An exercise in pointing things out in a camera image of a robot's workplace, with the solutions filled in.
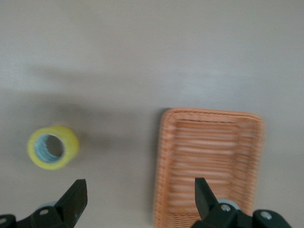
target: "tape roll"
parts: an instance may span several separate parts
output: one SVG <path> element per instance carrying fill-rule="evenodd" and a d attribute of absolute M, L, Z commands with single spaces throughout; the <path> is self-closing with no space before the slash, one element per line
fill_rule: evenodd
<path fill-rule="evenodd" d="M 50 136 L 61 142 L 61 154 L 49 151 L 47 142 Z M 28 155 L 39 167 L 57 170 L 71 161 L 79 151 L 79 141 L 72 130 L 64 126 L 51 126 L 38 129 L 28 140 Z"/>

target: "screw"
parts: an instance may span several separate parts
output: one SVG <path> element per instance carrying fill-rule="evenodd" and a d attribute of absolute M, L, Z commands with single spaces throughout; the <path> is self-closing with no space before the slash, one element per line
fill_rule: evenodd
<path fill-rule="evenodd" d="M 46 215 L 46 214 L 48 214 L 48 209 L 44 209 L 39 212 L 39 215 Z"/>
<path fill-rule="evenodd" d="M 267 220 L 272 219 L 271 214 L 269 214 L 267 211 L 262 211 L 262 212 L 261 212 L 261 216 L 262 216 L 263 218 L 267 219 Z"/>
<path fill-rule="evenodd" d="M 0 225 L 6 223 L 7 219 L 6 218 L 0 218 Z"/>
<path fill-rule="evenodd" d="M 220 208 L 222 208 L 223 211 L 231 211 L 231 208 L 227 204 L 223 204 Z"/>

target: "orange basket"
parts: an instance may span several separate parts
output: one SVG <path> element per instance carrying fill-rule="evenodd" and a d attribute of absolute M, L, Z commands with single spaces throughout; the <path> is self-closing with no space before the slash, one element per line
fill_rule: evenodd
<path fill-rule="evenodd" d="M 200 220 L 194 180 L 204 177 L 217 199 L 252 213 L 263 139 L 261 117 L 250 113 L 174 108 L 162 117 L 154 223 L 190 228 Z"/>

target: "rectangular basket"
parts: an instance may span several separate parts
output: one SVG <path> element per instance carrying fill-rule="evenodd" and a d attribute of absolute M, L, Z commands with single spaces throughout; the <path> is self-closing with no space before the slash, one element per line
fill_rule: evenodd
<path fill-rule="evenodd" d="M 250 113 L 174 108 L 162 117 L 154 224 L 190 228 L 200 219 L 194 179 L 204 177 L 217 199 L 252 213 L 263 139 L 262 119 Z"/>

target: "packing tape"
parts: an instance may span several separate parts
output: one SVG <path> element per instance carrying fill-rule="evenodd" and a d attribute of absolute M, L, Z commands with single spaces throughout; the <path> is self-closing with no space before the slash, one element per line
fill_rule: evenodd
<path fill-rule="evenodd" d="M 50 136 L 61 142 L 61 154 L 52 154 L 47 141 Z M 79 151 L 79 141 L 72 130 L 64 126 L 51 126 L 38 129 L 28 140 L 28 155 L 39 167 L 57 170 L 71 161 Z"/>

